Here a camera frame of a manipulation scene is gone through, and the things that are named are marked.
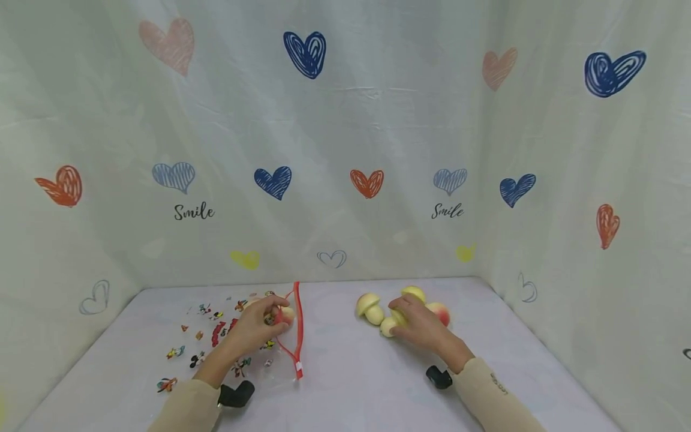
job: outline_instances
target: peach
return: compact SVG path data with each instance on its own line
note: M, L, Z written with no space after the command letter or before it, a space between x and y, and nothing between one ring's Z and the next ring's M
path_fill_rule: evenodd
M451 314L448 313L448 309L443 303L429 303L426 307L437 315L444 327L448 327L448 324L451 322Z

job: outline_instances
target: toy mushroom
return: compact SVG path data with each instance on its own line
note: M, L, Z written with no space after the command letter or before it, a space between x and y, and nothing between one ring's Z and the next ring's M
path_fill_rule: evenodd
M373 293L367 293L357 299L355 312L358 317L365 315L367 321L378 326L384 320L384 311L379 306L379 296Z

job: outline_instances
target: red heart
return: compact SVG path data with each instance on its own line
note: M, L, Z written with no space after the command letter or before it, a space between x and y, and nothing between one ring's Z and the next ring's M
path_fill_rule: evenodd
M487 51L482 61L482 77L489 88L497 91L502 82L509 76L517 58L518 50L516 48L508 49L501 59L497 57L494 51Z
M384 171L378 169L367 178L362 174L362 171L353 169L350 172L350 181L352 181L355 188L363 194L365 198L374 198L379 193L381 185L384 183Z
M602 248L607 249L619 230L619 216L614 215L614 209L609 204L602 204L598 209L598 233Z
M34 180L58 205L74 207L82 197L82 178L77 169L70 165L57 170L55 183L47 178L36 177Z

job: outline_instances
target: white curtain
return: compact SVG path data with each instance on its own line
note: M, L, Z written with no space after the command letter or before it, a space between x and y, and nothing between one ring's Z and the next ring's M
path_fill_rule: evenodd
M690 21L0 2L0 424L142 288L478 275L625 430L691 431Z

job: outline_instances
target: blue heart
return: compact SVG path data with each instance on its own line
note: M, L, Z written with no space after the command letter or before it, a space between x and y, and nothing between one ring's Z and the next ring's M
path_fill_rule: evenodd
M513 209L516 201L533 188L535 181L537 181L535 174L526 174L518 180L518 183L513 181L512 178L505 178L499 184L499 192L502 194L504 201Z
M585 60L585 86L595 96L609 97L626 87L645 64L643 51L619 57L614 63L605 53L592 53Z
M440 188L442 191L445 191L449 196L451 196L453 191L461 187L461 185L466 182L467 177L468 171L465 170L465 168L457 169L453 173L448 169L440 169L434 175L433 183L436 187Z
M166 164L156 164L151 170L153 179L165 187L177 189L187 195L187 188L194 180L194 167L187 162L178 162L172 167Z
M280 167L274 171L272 176L264 169L258 169L254 172L254 182L267 194L273 196L277 200L283 199L285 190L290 185L290 179L293 173L288 167Z
M304 42L293 32L283 33L283 44L298 71L315 79L324 67L326 38L320 32L307 36Z

